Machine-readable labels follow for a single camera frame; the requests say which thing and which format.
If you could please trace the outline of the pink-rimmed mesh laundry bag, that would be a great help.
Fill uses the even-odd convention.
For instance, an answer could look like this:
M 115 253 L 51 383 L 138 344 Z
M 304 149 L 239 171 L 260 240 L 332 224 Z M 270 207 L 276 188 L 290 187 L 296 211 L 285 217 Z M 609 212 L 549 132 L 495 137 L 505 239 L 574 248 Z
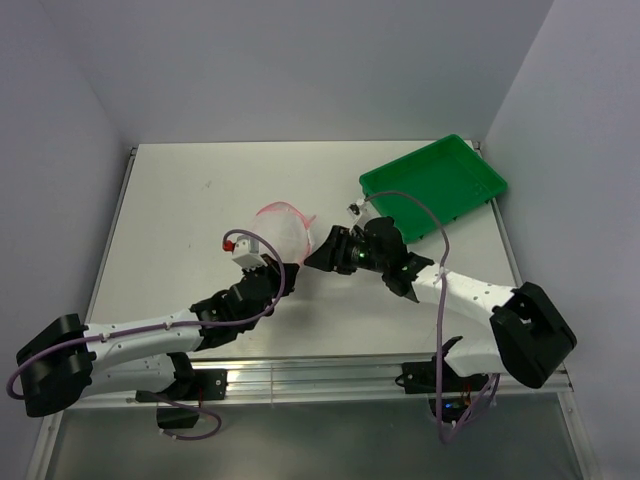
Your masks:
M 302 265 L 314 247 L 315 219 L 287 202 L 274 202 L 256 213 L 249 230 L 266 240 L 284 263 Z

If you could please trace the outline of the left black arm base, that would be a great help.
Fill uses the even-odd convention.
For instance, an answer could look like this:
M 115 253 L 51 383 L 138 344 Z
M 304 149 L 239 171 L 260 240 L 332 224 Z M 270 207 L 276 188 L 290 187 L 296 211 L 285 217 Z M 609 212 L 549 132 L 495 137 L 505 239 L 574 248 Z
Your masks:
M 160 434 L 175 441 L 199 441 L 215 436 L 222 428 L 221 417 L 205 407 L 208 401 L 224 400 L 228 372 L 225 369 L 196 370 L 192 379 L 176 382 L 160 393 L 137 391 L 137 403 L 155 403 L 156 424 Z M 187 435 L 199 420 L 207 418 L 214 427 L 207 433 Z

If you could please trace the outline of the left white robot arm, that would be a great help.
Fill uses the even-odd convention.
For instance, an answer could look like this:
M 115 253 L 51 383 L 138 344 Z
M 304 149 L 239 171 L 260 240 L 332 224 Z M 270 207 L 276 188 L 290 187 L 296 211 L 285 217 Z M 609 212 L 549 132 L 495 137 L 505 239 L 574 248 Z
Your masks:
M 187 397 L 195 386 L 189 354 L 235 341 L 293 291 L 299 265 L 262 259 L 229 288 L 165 317 L 104 325 L 85 325 L 76 314 L 57 318 L 18 351 L 9 396 L 31 418 L 105 393 Z

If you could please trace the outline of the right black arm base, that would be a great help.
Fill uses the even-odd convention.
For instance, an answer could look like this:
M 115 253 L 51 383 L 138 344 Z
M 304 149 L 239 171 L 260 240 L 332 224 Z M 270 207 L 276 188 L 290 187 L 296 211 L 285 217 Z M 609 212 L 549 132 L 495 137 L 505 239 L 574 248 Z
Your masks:
M 428 394 L 431 412 L 436 415 L 436 355 L 433 355 L 429 361 L 402 363 L 401 374 L 394 379 L 394 382 L 404 390 L 405 394 Z M 487 384 L 493 384 L 489 375 L 473 374 L 461 377 L 443 362 L 443 422 L 449 425 L 457 422 L 471 406 L 472 394 L 479 393 Z

